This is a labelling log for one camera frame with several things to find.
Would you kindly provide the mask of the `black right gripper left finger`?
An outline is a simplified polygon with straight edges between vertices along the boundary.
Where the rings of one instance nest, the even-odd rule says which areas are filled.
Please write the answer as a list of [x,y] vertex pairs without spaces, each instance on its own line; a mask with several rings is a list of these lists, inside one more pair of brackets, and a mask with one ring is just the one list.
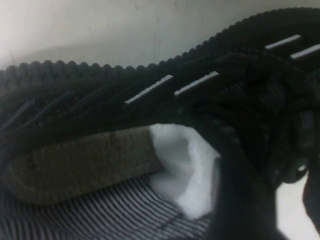
[[276,240],[274,193],[235,146],[220,146],[219,184],[208,240]]

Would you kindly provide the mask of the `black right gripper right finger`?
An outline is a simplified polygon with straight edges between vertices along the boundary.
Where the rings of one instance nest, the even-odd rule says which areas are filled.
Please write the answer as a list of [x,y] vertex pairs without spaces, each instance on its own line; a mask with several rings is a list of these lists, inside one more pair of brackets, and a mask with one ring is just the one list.
[[314,226],[320,225],[320,167],[309,169],[307,181],[303,189],[303,204],[306,214]]

